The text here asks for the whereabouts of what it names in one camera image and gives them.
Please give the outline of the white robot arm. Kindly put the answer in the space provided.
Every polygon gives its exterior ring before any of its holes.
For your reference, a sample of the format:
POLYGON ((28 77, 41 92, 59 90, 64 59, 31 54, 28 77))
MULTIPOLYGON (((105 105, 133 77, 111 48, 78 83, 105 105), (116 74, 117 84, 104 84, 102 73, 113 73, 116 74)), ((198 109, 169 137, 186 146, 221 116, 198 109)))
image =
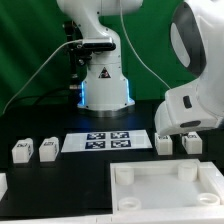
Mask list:
MULTIPOLYGON (((122 74, 119 35, 99 22, 101 16, 138 10, 143 0, 56 0, 81 31, 77 47, 87 76, 79 107, 111 116, 134 104, 122 74)), ((173 49, 182 65, 196 76, 165 93, 155 114, 159 135, 215 129, 224 123, 224 0, 184 0, 170 29, 173 49)))

